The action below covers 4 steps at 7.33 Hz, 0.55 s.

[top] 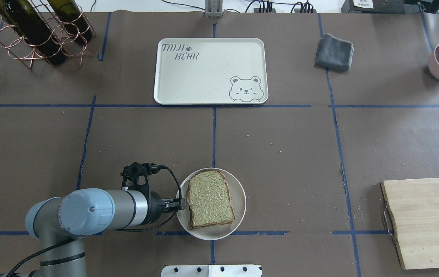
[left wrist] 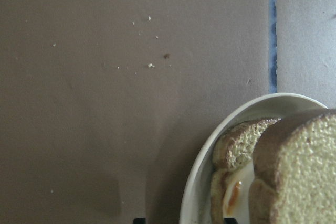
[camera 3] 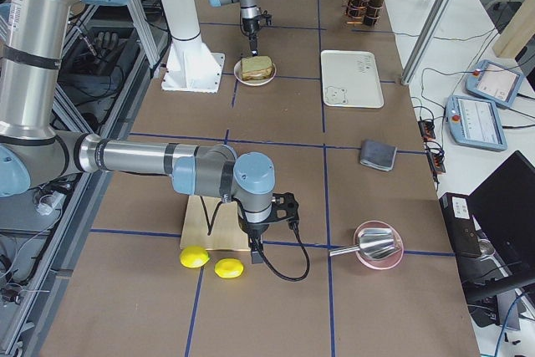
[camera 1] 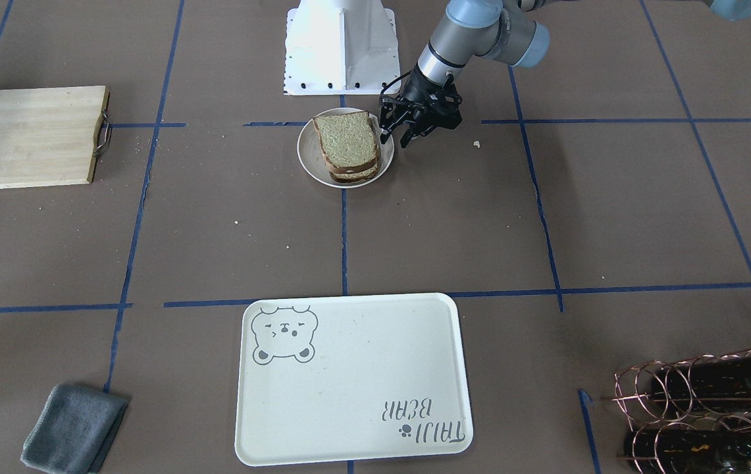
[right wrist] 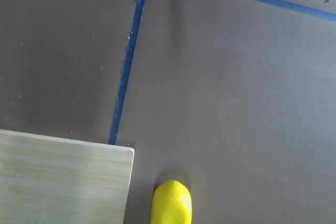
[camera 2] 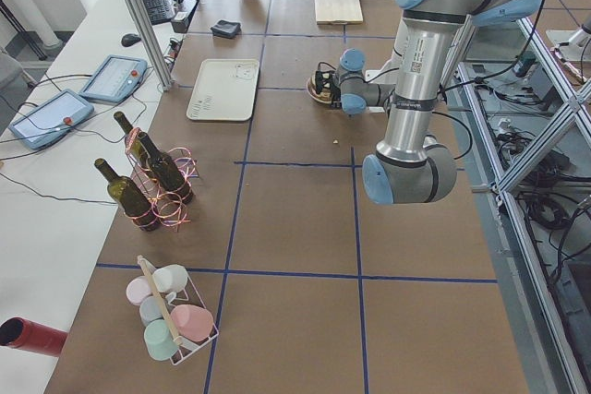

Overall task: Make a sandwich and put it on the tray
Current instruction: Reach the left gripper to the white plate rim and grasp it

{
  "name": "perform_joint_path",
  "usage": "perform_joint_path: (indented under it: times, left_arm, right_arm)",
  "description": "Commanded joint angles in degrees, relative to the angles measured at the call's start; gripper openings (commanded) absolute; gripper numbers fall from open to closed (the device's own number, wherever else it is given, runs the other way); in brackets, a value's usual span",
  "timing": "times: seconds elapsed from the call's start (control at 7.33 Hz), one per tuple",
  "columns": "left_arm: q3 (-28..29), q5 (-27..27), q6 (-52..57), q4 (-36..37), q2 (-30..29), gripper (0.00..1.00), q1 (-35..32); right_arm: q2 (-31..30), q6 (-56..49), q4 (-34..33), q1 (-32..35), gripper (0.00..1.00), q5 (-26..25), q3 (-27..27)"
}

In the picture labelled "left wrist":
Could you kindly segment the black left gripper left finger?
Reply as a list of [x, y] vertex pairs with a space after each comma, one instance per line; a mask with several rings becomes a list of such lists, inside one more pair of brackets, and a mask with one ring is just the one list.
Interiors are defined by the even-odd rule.
[[146, 218], [134, 218], [133, 224], [146, 224]]

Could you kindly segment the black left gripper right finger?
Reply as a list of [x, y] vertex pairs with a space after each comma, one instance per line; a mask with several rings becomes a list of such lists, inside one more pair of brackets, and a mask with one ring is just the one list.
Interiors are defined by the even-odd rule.
[[235, 218], [224, 218], [223, 219], [224, 224], [238, 224], [237, 220]]

